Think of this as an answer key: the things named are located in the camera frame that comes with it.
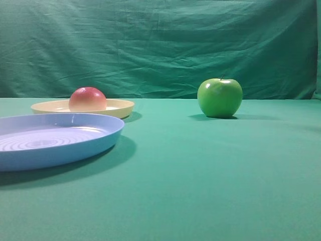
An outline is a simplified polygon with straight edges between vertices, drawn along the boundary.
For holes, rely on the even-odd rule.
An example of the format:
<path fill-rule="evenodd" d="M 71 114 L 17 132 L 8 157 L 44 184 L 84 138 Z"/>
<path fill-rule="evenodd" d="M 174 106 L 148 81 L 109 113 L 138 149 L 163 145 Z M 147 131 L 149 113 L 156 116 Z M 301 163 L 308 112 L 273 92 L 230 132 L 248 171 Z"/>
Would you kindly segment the blue plate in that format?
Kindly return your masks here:
<path fill-rule="evenodd" d="M 102 114 L 49 113 L 1 118 L 1 171 L 25 171 L 96 156 L 118 141 L 123 120 Z"/>

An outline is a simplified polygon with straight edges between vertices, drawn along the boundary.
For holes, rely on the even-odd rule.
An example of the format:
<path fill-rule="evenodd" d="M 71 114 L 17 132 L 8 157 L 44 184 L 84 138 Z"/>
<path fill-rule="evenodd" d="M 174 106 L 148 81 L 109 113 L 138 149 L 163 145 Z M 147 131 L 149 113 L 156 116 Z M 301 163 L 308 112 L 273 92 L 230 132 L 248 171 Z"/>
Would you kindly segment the yellow plate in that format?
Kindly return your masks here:
<path fill-rule="evenodd" d="M 134 102 L 132 101 L 123 100 L 123 99 L 108 99 L 107 107 L 105 110 L 79 111 L 79 113 L 94 113 L 94 114 L 114 116 L 117 118 L 126 118 L 132 113 L 133 108 L 134 108 Z M 31 110 L 35 114 L 72 112 L 69 109 L 68 99 L 36 103 L 31 106 Z"/>

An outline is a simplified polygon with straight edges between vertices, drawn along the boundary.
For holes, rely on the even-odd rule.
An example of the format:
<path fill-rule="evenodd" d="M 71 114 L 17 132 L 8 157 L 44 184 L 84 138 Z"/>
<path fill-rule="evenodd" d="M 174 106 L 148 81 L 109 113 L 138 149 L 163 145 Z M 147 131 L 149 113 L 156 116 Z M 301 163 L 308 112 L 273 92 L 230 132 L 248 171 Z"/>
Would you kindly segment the green backdrop cloth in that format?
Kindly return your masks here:
<path fill-rule="evenodd" d="M 1 1 L 1 97 L 320 98 L 320 1 Z"/>

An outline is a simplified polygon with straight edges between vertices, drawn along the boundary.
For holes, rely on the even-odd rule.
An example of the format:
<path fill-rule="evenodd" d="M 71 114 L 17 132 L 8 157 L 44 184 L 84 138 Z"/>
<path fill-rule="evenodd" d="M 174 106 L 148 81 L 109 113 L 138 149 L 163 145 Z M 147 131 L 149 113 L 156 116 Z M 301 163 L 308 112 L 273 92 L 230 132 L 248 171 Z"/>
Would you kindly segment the green apple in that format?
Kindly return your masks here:
<path fill-rule="evenodd" d="M 243 90 L 234 79 L 211 78 L 203 81 L 197 100 L 203 114 L 213 118 L 230 118 L 241 105 Z"/>

